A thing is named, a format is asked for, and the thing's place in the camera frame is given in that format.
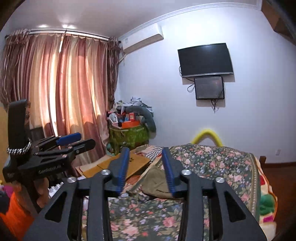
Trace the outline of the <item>person's left hand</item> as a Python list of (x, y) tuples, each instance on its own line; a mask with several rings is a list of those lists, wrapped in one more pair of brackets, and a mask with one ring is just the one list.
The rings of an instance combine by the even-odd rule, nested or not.
[(26, 211), (36, 211), (34, 204), (37, 204), (40, 208), (44, 208), (49, 202), (49, 181), (47, 178), (34, 181), (32, 192), (37, 195), (37, 200), (34, 202), (32, 202), (28, 189), (24, 185), (14, 181), (12, 187), (18, 203)]

